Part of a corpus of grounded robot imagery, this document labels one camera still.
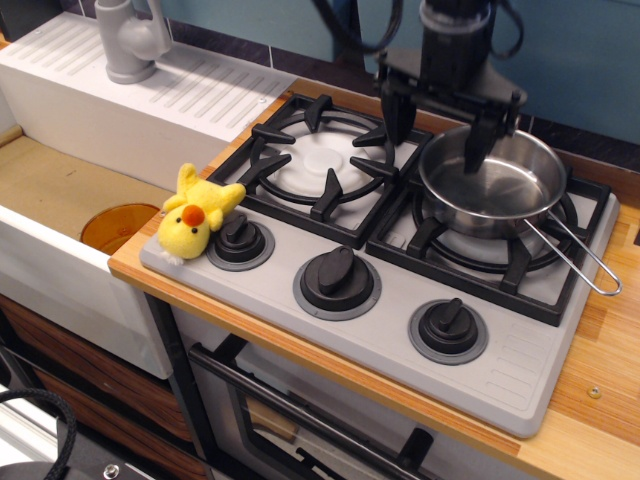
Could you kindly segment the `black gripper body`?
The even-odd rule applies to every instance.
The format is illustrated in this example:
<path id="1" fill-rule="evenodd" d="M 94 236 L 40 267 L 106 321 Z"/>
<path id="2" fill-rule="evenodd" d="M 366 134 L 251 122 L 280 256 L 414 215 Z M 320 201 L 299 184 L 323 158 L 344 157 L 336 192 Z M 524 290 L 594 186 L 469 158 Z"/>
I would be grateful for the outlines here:
<path id="1" fill-rule="evenodd" d="M 434 60 L 418 49 L 390 48 L 378 55 L 379 95 L 383 84 L 408 95 L 418 109 L 471 124 L 482 109 L 520 108 L 526 92 L 498 73 L 488 59 L 463 64 L 438 55 Z"/>

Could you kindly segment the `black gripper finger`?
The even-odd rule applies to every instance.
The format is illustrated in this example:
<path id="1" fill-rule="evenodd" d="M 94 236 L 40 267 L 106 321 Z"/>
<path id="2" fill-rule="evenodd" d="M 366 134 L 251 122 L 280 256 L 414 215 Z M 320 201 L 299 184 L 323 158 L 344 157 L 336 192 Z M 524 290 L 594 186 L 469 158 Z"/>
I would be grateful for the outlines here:
<path id="1" fill-rule="evenodd" d="M 518 117 L 518 107 L 498 110 L 482 109 L 474 115 L 465 141 L 465 174 L 477 173 L 496 142 L 514 134 Z"/>
<path id="2" fill-rule="evenodd" d="M 392 144 L 399 145 L 414 126 L 416 106 L 408 95 L 397 92 L 387 83 L 382 85 L 380 96 L 386 135 Z"/>

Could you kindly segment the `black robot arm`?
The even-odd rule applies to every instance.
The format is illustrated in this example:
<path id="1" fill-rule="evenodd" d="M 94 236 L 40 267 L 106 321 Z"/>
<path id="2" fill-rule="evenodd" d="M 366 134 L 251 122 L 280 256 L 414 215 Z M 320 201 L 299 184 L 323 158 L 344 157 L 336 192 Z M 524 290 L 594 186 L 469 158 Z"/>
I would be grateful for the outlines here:
<path id="1" fill-rule="evenodd" d="M 496 12 L 516 26 L 515 43 L 493 47 Z M 378 56 L 378 84 L 388 139 L 399 144 L 412 130 L 418 109 L 469 124 L 464 171 L 479 171 L 497 140 L 513 135 L 527 93 L 499 74 L 491 57 L 509 59 L 524 39 L 521 16 L 508 1 L 423 1 L 418 50 L 386 49 Z"/>

